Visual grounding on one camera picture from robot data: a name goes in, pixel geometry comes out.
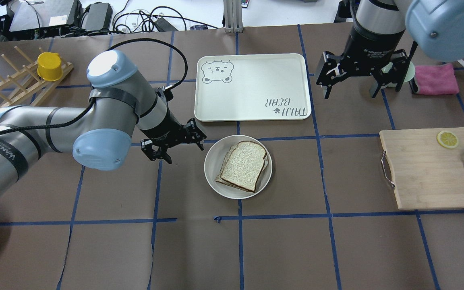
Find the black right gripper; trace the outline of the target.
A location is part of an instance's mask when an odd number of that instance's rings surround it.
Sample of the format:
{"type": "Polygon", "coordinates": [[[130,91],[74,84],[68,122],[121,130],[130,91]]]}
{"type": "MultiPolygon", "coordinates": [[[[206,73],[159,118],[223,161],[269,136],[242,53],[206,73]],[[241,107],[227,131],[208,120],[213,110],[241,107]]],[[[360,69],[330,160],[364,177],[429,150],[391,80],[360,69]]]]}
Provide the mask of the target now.
{"type": "Polygon", "coordinates": [[[405,50],[395,49],[405,30],[392,34],[379,34],[368,31],[361,24],[354,22],[350,30],[345,50],[340,56],[325,51],[315,71],[316,84],[321,86],[324,99],[328,99],[332,86],[347,77],[367,77],[371,73],[376,83],[370,88],[370,95],[375,98],[383,86],[396,81],[396,88],[401,88],[411,60],[405,50]],[[382,68],[389,62],[393,67],[389,73],[382,68]]]}

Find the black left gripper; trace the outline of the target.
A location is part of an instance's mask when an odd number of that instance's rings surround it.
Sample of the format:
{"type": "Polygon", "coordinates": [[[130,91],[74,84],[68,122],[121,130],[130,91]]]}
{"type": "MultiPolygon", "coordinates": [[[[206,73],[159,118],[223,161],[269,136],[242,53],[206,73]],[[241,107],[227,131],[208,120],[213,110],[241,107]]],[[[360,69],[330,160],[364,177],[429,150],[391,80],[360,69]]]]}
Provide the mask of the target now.
{"type": "Polygon", "coordinates": [[[191,118],[182,125],[167,105],[155,105],[149,111],[140,114],[139,129],[147,136],[147,139],[141,140],[141,151],[151,161],[165,160],[172,164],[167,151],[181,143],[196,144],[199,150],[204,151],[202,142],[207,136],[198,127],[196,119],[191,118]]]}

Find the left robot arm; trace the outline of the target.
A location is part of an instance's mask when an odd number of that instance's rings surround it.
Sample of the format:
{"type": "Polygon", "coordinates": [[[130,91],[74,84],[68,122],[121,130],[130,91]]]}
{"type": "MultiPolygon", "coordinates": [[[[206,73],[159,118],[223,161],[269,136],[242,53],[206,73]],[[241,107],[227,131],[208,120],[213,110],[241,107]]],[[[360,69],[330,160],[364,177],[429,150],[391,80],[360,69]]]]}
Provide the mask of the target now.
{"type": "Polygon", "coordinates": [[[179,144],[203,150],[204,132],[194,118],[181,124],[169,109],[170,87],[153,88],[125,53],[113,49],[88,65],[89,104],[80,107],[11,106],[0,109],[0,197],[49,152],[71,153],[81,165],[121,167],[137,128],[150,160],[172,160],[179,144]]]}

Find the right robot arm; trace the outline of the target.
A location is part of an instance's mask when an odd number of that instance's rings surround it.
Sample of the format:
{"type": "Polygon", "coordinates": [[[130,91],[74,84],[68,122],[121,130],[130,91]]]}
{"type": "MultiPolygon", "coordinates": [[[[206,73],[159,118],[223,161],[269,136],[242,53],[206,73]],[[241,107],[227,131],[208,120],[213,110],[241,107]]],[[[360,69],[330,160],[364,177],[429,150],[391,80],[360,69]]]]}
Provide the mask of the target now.
{"type": "Polygon", "coordinates": [[[326,99],[350,77],[373,77],[372,97],[390,84],[400,91],[417,48],[438,61],[464,59],[464,0],[342,0],[339,11],[353,26],[343,53],[325,51],[317,65],[326,99]]]}

